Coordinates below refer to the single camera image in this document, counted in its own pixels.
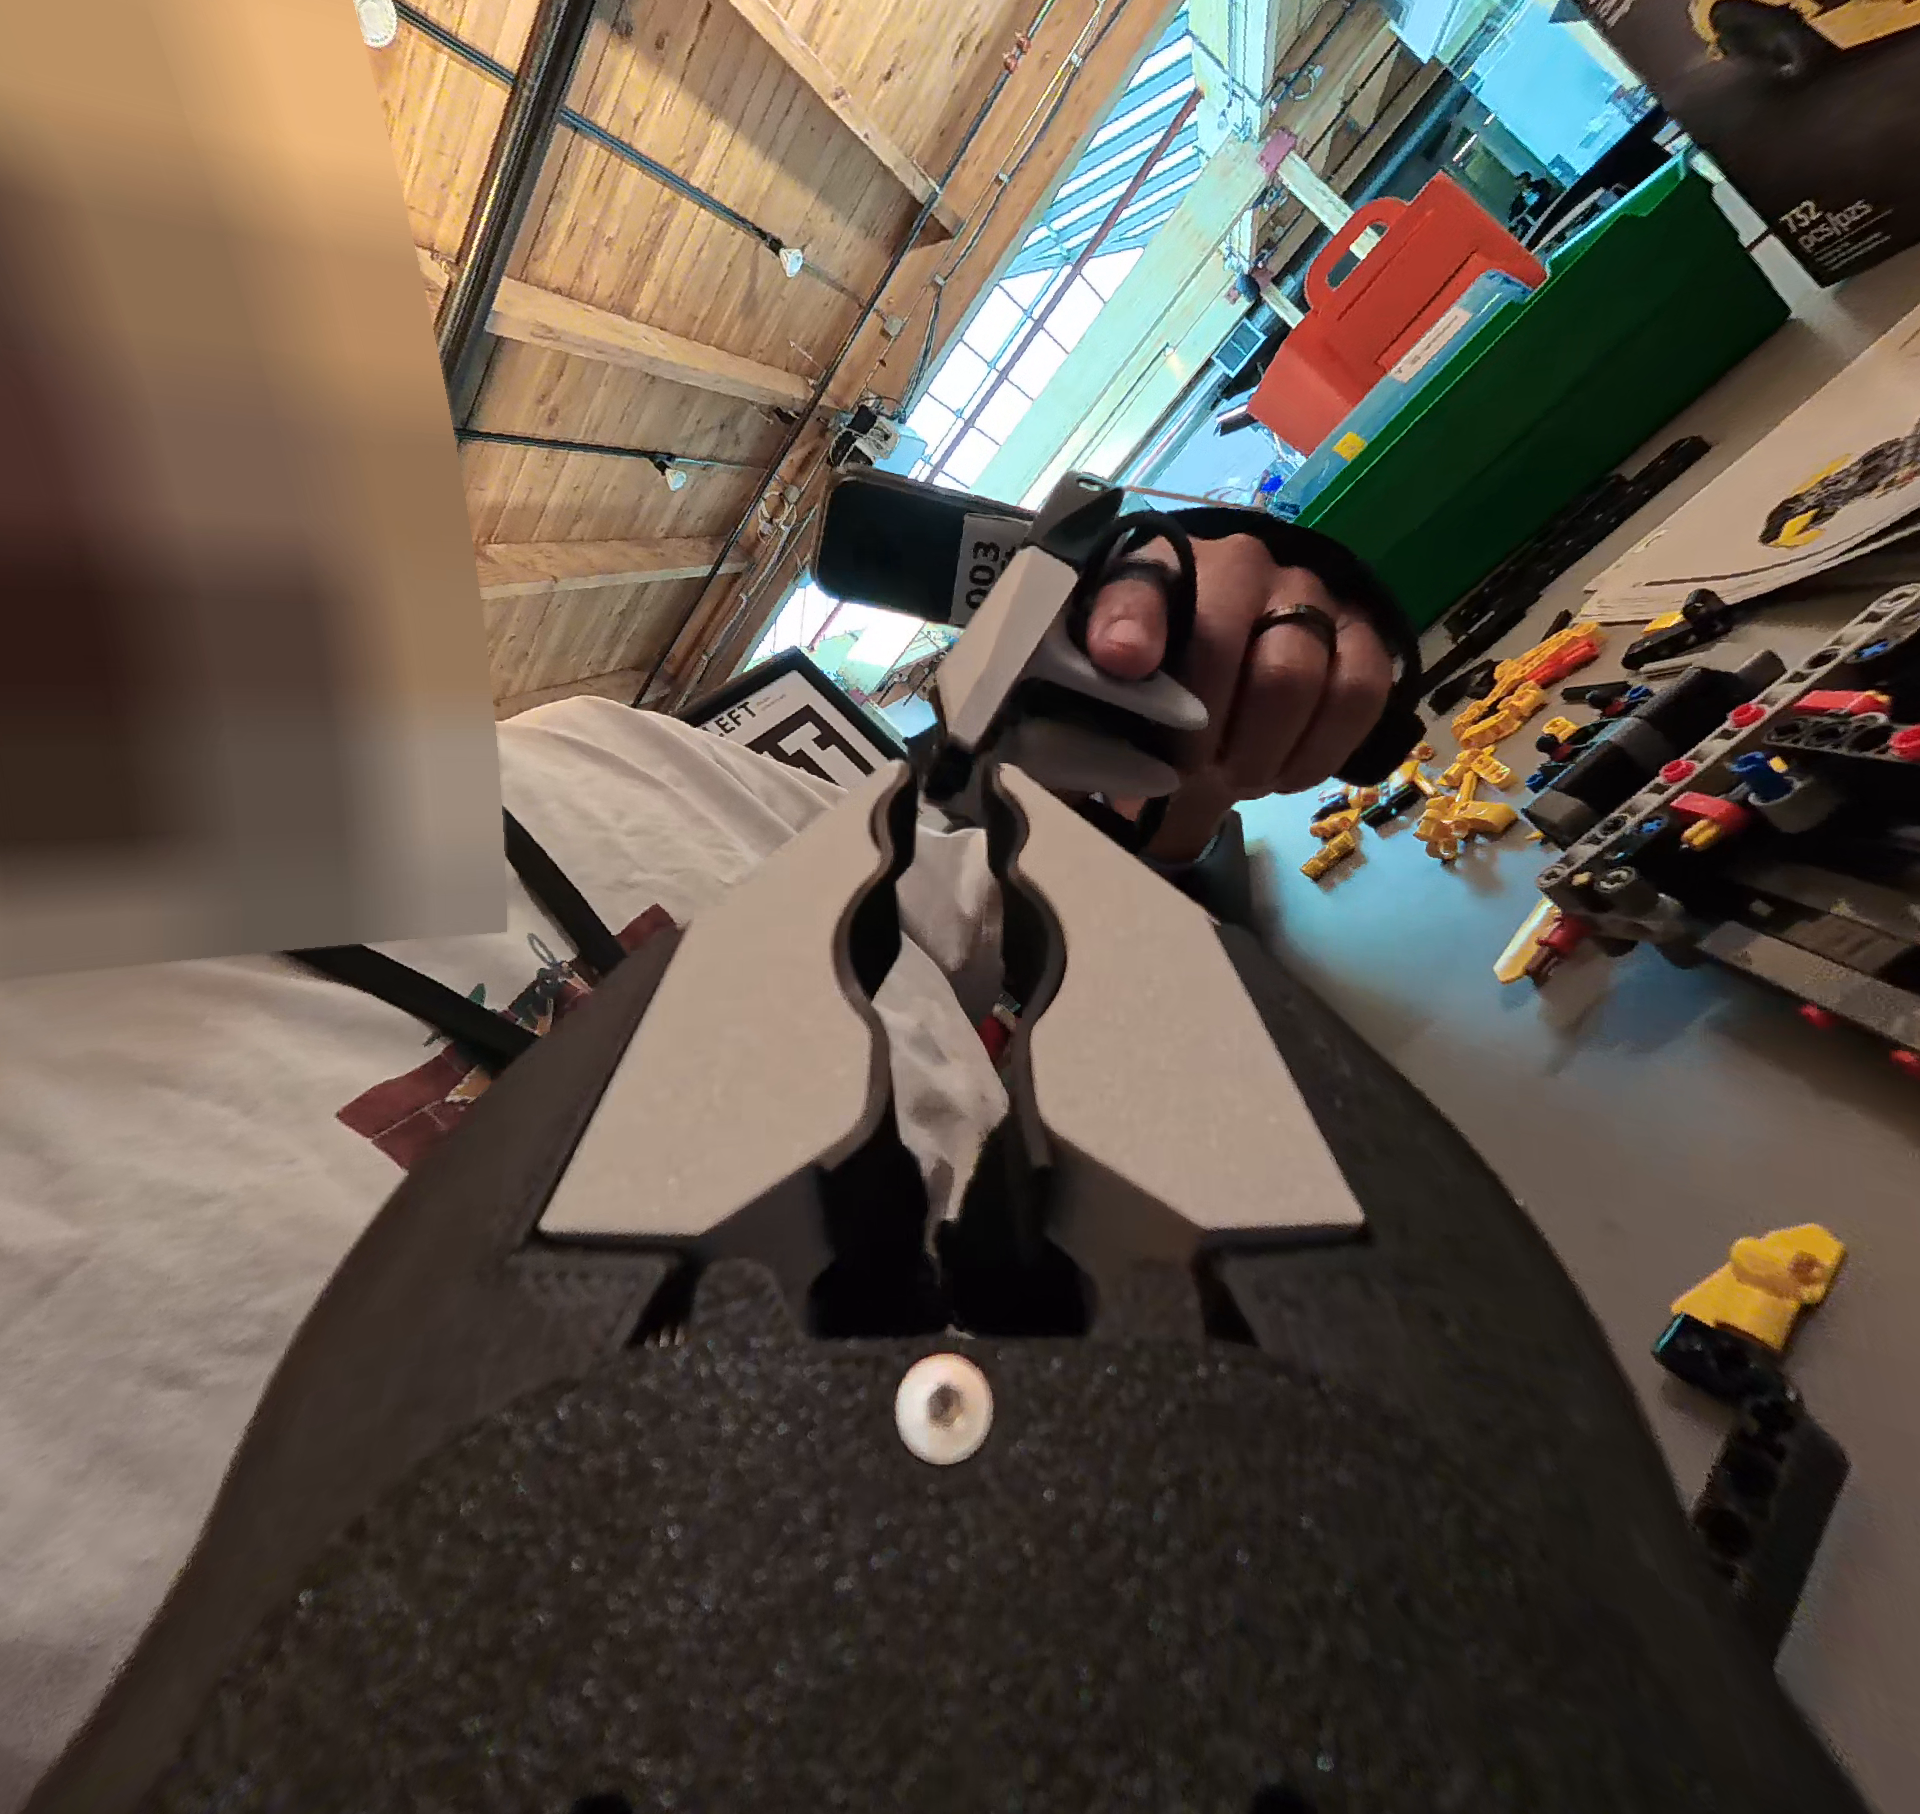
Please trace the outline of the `pile of yellow lego pieces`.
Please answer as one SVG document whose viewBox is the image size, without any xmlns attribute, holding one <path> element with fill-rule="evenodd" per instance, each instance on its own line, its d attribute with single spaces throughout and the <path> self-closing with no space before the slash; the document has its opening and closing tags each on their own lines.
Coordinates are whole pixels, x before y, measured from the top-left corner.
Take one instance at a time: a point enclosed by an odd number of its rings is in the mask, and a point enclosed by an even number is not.
<svg viewBox="0 0 1920 1814">
<path fill-rule="evenodd" d="M 1318 803 L 1310 819 L 1314 853 L 1299 867 L 1301 875 L 1330 878 L 1359 858 L 1365 831 L 1407 817 L 1415 841 L 1444 864 L 1457 861 L 1468 841 L 1503 839 L 1520 812 L 1503 799 L 1515 776 L 1499 750 L 1524 723 L 1544 717 L 1558 682 L 1596 662 L 1599 636 L 1599 623 L 1571 623 L 1518 657 L 1468 673 L 1466 702 L 1449 723 L 1451 754 L 1442 757 L 1417 728 L 1412 746 L 1379 782 L 1345 785 Z"/>
</svg>

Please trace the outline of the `black and yellow lego block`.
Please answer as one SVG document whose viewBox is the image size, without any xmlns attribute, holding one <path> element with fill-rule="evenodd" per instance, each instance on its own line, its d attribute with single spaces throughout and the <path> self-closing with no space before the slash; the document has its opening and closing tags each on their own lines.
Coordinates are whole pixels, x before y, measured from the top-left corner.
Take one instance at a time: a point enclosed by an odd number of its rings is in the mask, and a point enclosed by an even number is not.
<svg viewBox="0 0 1920 1814">
<path fill-rule="evenodd" d="M 1619 666 L 1630 675 L 1648 671 L 1665 661 L 1702 650 L 1724 639 L 1739 623 L 1736 606 L 1710 587 L 1699 587 L 1677 611 L 1654 617 L 1645 632 L 1619 655 Z"/>
</svg>

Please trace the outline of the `white instruction booklet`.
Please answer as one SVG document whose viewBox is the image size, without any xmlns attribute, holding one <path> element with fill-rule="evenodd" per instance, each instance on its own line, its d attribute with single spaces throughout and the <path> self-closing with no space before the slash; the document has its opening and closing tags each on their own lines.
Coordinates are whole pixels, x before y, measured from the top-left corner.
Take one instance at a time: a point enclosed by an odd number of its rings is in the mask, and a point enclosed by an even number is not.
<svg viewBox="0 0 1920 1814">
<path fill-rule="evenodd" d="M 1583 620 L 1643 626 L 1707 592 L 1726 605 L 1832 572 L 1916 532 L 1916 402 L 1794 414 L 1593 579 Z"/>
</svg>

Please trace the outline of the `grey black lego chassis assembly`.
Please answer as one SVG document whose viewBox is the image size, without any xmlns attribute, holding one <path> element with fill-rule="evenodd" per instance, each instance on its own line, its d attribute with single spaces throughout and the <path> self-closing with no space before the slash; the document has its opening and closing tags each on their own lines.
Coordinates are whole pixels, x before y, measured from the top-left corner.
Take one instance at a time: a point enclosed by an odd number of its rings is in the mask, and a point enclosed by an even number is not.
<svg viewBox="0 0 1920 1814">
<path fill-rule="evenodd" d="M 1717 963 L 1919 1072 L 1919 594 L 1796 666 L 1693 669 L 1525 809 L 1582 946 Z"/>
</svg>

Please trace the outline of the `lego set box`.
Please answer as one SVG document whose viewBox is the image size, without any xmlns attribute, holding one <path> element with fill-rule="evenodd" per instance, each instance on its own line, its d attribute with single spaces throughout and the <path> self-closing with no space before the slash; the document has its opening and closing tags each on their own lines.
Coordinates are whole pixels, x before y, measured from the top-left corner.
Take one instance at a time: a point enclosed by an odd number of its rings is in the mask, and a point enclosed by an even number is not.
<svg viewBox="0 0 1920 1814">
<path fill-rule="evenodd" d="M 1832 289 L 1919 234 L 1919 0 L 1570 0 Z"/>
</svg>

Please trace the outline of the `green plastic bin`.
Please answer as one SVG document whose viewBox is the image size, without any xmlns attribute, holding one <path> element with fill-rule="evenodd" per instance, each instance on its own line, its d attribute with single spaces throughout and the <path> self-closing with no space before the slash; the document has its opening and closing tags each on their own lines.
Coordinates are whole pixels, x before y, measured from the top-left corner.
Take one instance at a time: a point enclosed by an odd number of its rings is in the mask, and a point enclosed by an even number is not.
<svg viewBox="0 0 1920 1814">
<path fill-rule="evenodd" d="M 1549 259 L 1299 512 L 1415 627 L 1520 552 L 1788 320 L 1673 159 Z"/>
</svg>

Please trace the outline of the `black lego angle beam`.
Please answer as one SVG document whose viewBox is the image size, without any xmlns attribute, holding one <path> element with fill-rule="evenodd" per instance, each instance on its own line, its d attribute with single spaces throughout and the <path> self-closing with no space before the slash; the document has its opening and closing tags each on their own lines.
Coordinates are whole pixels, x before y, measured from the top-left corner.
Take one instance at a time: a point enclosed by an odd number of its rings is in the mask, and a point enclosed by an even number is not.
<svg viewBox="0 0 1920 1814">
<path fill-rule="evenodd" d="M 1768 1660 L 1796 1617 L 1850 1470 L 1806 1397 L 1779 1378 L 1736 1405 L 1693 1503 L 1693 1534 Z"/>
</svg>

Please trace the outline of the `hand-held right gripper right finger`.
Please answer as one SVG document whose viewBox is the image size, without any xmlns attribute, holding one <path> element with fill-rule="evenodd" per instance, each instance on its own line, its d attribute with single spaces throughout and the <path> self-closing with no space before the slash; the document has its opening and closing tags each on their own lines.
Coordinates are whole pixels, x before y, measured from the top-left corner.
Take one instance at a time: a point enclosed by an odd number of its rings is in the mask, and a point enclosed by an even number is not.
<svg viewBox="0 0 1920 1814">
<path fill-rule="evenodd" d="M 1257 944 L 1045 792 L 984 792 L 1016 1220 L 1039 1239 L 1350 1239 L 1365 1213 L 1268 1029 Z"/>
</svg>

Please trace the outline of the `orange plastic case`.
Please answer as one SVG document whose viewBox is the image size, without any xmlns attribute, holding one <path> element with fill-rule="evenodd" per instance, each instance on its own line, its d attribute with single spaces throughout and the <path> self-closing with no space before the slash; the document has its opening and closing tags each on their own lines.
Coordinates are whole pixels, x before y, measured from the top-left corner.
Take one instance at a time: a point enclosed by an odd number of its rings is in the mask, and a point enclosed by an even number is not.
<svg viewBox="0 0 1920 1814">
<path fill-rule="evenodd" d="M 1248 404 L 1251 420 L 1308 456 L 1385 368 L 1484 271 L 1528 289 L 1549 265 L 1451 178 L 1415 199 L 1359 207 L 1312 262 L 1303 318 Z"/>
</svg>

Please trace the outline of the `small black lego connector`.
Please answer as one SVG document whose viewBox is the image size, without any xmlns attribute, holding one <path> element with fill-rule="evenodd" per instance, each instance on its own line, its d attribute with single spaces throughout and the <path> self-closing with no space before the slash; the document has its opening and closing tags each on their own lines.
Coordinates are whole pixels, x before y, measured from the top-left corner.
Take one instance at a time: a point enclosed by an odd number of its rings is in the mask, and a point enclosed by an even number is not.
<svg viewBox="0 0 1920 1814">
<path fill-rule="evenodd" d="M 1726 1407 L 1788 1392 L 1783 1356 L 1733 1326 L 1675 1313 L 1653 1343 L 1654 1363 L 1683 1385 Z"/>
</svg>

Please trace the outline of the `blue wrapped roll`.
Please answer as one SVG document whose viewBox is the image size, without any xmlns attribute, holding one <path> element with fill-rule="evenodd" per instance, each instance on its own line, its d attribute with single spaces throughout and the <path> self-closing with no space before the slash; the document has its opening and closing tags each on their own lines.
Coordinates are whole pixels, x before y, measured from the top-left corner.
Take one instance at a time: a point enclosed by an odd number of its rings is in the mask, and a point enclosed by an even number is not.
<svg viewBox="0 0 1920 1814">
<path fill-rule="evenodd" d="M 1528 289 L 1510 275 L 1488 270 L 1480 275 L 1412 343 L 1392 361 L 1379 381 L 1327 436 L 1285 480 L 1265 498 L 1276 519 L 1295 523 L 1305 509 L 1332 488 L 1361 454 L 1365 454 L 1392 426 L 1415 398 L 1457 360 L 1466 345 L 1485 335 L 1497 318 L 1524 305 L 1536 289 Z"/>
</svg>

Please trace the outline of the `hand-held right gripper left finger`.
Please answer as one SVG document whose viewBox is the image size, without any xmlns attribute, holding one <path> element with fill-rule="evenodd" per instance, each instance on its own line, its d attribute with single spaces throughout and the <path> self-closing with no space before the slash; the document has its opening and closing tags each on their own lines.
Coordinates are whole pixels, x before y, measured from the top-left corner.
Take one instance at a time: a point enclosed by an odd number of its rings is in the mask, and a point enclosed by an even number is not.
<svg viewBox="0 0 1920 1814">
<path fill-rule="evenodd" d="M 876 996 L 918 795 L 881 764 L 696 916 L 540 1219 L 548 1239 L 830 1239 L 890 1113 Z"/>
</svg>

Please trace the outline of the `small yellow lego piece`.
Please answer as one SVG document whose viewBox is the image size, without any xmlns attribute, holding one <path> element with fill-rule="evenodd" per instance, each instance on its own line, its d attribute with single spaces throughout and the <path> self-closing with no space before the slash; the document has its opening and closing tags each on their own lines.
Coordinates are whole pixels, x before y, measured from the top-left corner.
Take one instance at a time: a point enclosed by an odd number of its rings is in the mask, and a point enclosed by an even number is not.
<svg viewBox="0 0 1920 1814">
<path fill-rule="evenodd" d="M 1827 1302 L 1846 1259 L 1846 1242 L 1815 1223 L 1742 1236 L 1670 1313 L 1783 1358 L 1803 1314 Z"/>
</svg>

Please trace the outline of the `yellow and black lego arc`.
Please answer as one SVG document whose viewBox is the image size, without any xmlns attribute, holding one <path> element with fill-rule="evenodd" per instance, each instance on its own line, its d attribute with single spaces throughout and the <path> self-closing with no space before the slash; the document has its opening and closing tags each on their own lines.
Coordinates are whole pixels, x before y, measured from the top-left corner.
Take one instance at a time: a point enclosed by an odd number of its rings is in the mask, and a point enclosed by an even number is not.
<svg viewBox="0 0 1920 1814">
<path fill-rule="evenodd" d="M 1543 896 L 1541 906 L 1525 916 L 1524 926 L 1500 951 L 1495 963 L 1495 978 L 1500 984 L 1541 982 L 1577 953 L 1593 939 L 1593 932 L 1593 926 L 1577 914 Z"/>
</svg>

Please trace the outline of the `white printed t-shirt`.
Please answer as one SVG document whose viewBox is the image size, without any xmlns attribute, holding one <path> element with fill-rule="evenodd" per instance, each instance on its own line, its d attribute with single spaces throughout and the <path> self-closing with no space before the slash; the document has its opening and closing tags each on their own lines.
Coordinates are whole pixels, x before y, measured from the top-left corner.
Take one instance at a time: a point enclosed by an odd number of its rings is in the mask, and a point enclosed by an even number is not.
<svg viewBox="0 0 1920 1814">
<path fill-rule="evenodd" d="M 830 812 L 824 778 L 611 699 L 497 723 L 502 799 L 629 946 Z M 546 1033 L 584 943 L 509 873 L 504 932 L 382 953 Z M 922 812 L 878 1014 L 898 1134 L 951 1215 L 1008 1098 L 984 836 Z M 3 1805 L 131 1657 L 324 1281 L 479 1113 L 446 1037 L 258 955 L 5 981 Z"/>
</svg>

